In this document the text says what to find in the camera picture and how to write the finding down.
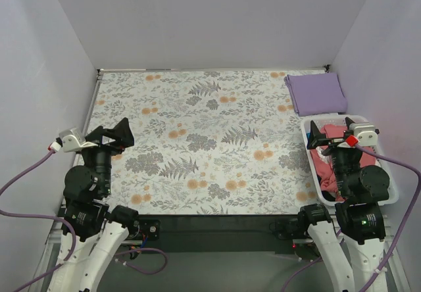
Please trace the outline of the red t shirt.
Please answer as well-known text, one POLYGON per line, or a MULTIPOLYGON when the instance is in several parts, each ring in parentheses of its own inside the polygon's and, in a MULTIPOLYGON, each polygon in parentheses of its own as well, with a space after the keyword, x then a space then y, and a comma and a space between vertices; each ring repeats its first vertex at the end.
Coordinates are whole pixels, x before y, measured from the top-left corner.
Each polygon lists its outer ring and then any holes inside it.
POLYGON ((389 179, 382 178, 381 166, 370 155, 378 130, 369 123, 350 118, 345 121, 345 126, 326 124, 322 128, 310 122, 307 149, 320 178, 320 189, 335 193, 339 202, 379 201, 387 194, 389 179))

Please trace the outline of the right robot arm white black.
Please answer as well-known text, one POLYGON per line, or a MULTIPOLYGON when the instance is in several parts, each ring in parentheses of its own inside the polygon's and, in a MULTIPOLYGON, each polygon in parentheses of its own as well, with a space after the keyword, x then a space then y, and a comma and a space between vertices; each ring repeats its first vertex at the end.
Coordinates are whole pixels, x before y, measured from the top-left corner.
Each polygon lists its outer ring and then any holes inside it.
POLYGON ((342 134, 328 137, 314 120, 307 124, 307 149, 321 148, 330 157, 342 202, 335 218, 322 205, 301 207, 298 231, 311 238, 335 291, 387 291, 384 261, 385 225, 379 203, 389 198, 390 178, 375 164, 361 166, 360 147, 375 147, 379 130, 368 122, 345 118, 342 134))

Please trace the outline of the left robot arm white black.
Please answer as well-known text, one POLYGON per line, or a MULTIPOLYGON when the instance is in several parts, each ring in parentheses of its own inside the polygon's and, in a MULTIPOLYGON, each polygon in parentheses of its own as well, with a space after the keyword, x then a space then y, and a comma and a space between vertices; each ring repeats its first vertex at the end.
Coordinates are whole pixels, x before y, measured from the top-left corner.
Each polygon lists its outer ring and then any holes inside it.
POLYGON ((51 148, 81 155, 82 165, 64 177, 65 199, 58 269, 49 291, 96 291, 115 252, 125 239, 135 238, 140 224, 137 211, 102 200, 111 194, 112 157, 134 145, 129 121, 115 127, 99 126, 87 135, 78 128, 65 130, 51 148))

